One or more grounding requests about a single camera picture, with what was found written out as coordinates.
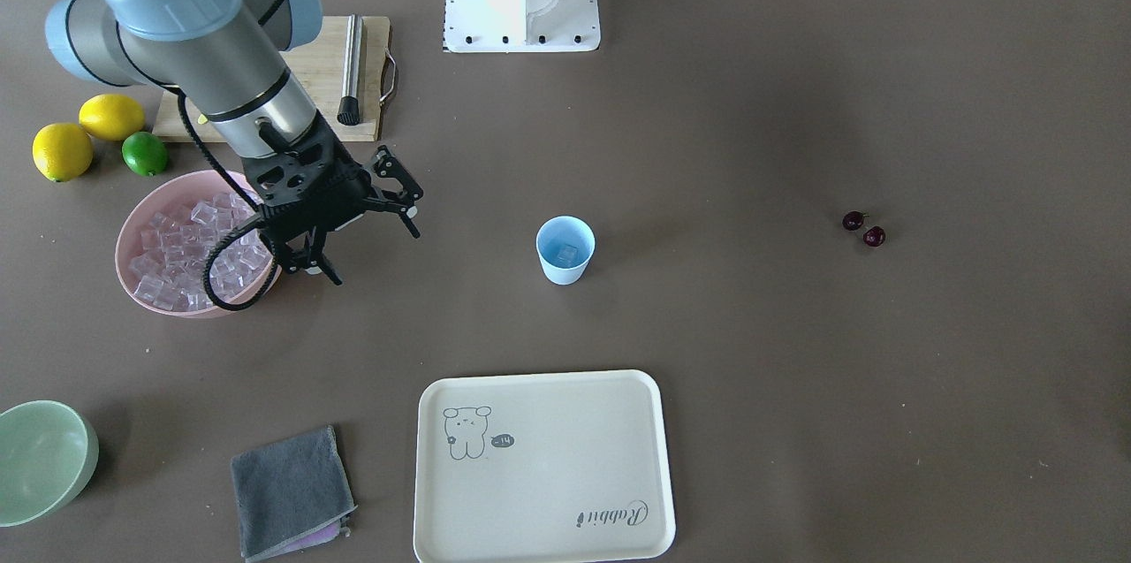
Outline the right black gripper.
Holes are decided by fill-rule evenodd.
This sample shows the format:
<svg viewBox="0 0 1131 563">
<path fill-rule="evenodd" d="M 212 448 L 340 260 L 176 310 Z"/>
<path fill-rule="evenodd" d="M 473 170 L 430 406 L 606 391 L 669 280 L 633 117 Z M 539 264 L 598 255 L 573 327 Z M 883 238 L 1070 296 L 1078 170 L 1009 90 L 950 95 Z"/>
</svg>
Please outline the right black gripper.
<svg viewBox="0 0 1131 563">
<path fill-rule="evenodd" d="M 323 116 L 316 116 L 285 151 L 258 159 L 242 157 L 241 164 L 247 183 L 262 200 L 260 232 L 271 248 L 280 249 L 283 272 L 323 274 L 333 285 L 342 286 L 342 277 L 323 253 L 327 234 L 363 213 L 375 191 L 383 203 L 381 211 L 397 214 L 412 237 L 421 237 L 414 217 L 423 188 L 399 157 L 391 148 L 378 147 L 371 159 L 372 175 L 395 180 L 399 189 L 374 188 L 370 173 L 354 161 Z M 302 245 L 288 244 L 303 234 Z"/>
</svg>

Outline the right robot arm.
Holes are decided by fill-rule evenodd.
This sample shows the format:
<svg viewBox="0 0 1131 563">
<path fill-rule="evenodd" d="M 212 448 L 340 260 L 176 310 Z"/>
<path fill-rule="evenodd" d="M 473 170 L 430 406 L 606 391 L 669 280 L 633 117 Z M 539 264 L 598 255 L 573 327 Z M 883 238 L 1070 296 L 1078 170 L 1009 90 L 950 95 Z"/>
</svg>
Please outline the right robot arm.
<svg viewBox="0 0 1131 563">
<path fill-rule="evenodd" d="M 283 52 L 322 32 L 320 0 L 61 0 L 45 35 L 68 72 L 110 87 L 154 85 L 192 103 L 238 153 L 257 232 L 285 272 L 337 272 L 329 233 L 391 213 L 418 237 L 423 191 L 385 147 L 354 161 Z"/>
</svg>

